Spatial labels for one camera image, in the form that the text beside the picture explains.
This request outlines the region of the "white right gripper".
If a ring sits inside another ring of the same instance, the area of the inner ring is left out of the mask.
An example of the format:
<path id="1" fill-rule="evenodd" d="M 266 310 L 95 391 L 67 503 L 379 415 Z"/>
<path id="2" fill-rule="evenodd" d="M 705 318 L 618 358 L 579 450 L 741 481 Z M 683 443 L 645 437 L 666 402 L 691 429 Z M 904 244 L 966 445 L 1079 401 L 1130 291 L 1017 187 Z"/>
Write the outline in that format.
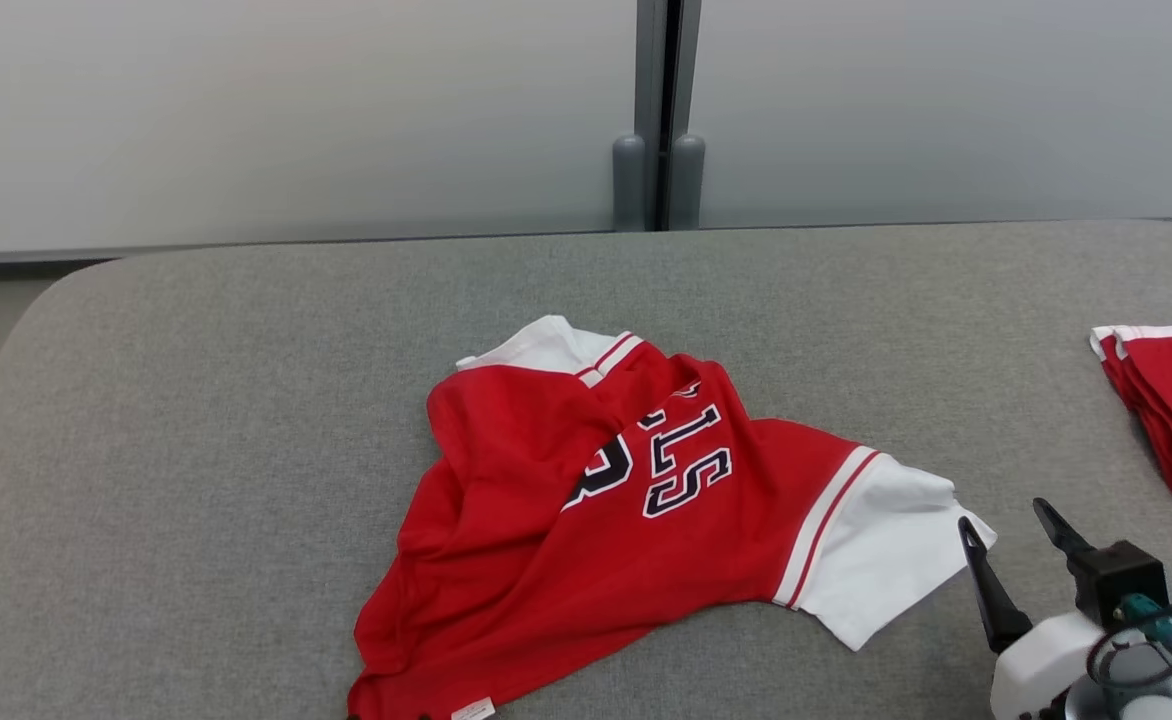
<path id="1" fill-rule="evenodd" d="M 1065 556 L 1072 577 L 1081 573 L 1081 557 L 1093 552 L 1078 530 L 1045 498 L 1034 498 L 1033 510 L 1052 546 Z M 1086 675 L 1086 656 L 1101 641 L 1104 630 L 1079 611 L 1052 616 L 1034 625 L 999 580 L 989 564 L 989 548 L 970 518 L 958 519 L 958 536 L 965 546 L 967 568 L 982 616 L 984 638 L 994 665 L 990 712 L 996 719 L 1034 716 L 1051 706 L 1054 698 L 1069 691 Z"/>

